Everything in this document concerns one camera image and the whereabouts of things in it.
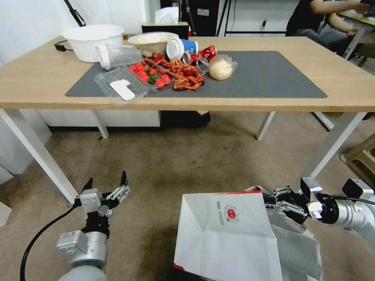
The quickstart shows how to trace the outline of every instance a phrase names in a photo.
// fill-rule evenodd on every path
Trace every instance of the red can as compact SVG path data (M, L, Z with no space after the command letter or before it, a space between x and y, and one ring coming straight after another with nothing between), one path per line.
M189 51L184 52L182 55L182 61L184 64L190 65L193 62L196 62L199 57L210 61L214 56L216 56L216 48L214 46L208 46L198 54L191 54Z

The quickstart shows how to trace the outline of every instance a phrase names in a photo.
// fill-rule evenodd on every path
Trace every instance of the gray table mat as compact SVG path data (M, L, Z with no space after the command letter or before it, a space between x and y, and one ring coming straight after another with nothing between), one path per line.
M206 83L194 92L164 91L148 93L148 97L181 98L326 98L314 83L292 65L283 55L275 51L218 52L227 54L238 67L232 77L216 81L209 74ZM66 96L104 96L94 82L94 77L105 72L95 63Z

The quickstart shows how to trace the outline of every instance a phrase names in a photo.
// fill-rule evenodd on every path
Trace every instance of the red logo on bag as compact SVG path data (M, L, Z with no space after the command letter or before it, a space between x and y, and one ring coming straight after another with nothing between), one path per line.
M234 206L233 204L224 205L222 214L225 218L225 221L231 224L236 224L239 222L240 213L236 206Z
M228 217L230 217L231 219L234 219L236 217L236 213L232 209L229 209Z

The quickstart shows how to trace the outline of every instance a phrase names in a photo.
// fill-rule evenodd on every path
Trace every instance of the cherry tomato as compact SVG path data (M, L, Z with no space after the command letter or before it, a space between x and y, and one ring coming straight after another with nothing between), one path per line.
M147 73L145 71L143 71L143 70L141 70L141 71L138 72L138 76L140 76L140 77L143 77L145 75L147 75Z
M134 72L134 73L137 73L137 68L136 66L131 66L129 67L130 68L130 71Z
M138 71L141 71L141 70L145 69L145 67L141 63L137 63L136 68L137 68Z
M164 82L165 85L168 85L169 82L171 82L171 78L169 78L169 76L167 74L163 74L160 77L160 79L163 80L163 82Z
M150 75L151 75L151 74L157 74L157 71L156 71L155 69L151 68L151 69L150 69Z
M158 80L155 81L155 85L156 85L159 89L161 89L161 88L164 87L164 81L161 80L161 79L158 79Z
M148 79L150 78L147 74L141 76L142 80L145 81L146 83L148 82Z

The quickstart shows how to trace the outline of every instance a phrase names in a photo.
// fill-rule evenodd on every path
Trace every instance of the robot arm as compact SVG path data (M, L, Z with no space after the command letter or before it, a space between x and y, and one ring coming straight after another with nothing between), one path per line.
M107 240L109 238L108 219L113 208L124 200L129 192L125 171L120 186L113 192L100 193L93 188L91 178L83 188L80 203L83 207L86 226L60 235L56 248L68 258L73 269L59 281L104 281L107 262Z
M371 187L362 180L348 179L342 187L344 194L331 196L323 194L312 177L302 178L300 187L298 193L289 187L264 193L266 207L298 224L311 218L356 231L375 252L375 195Z

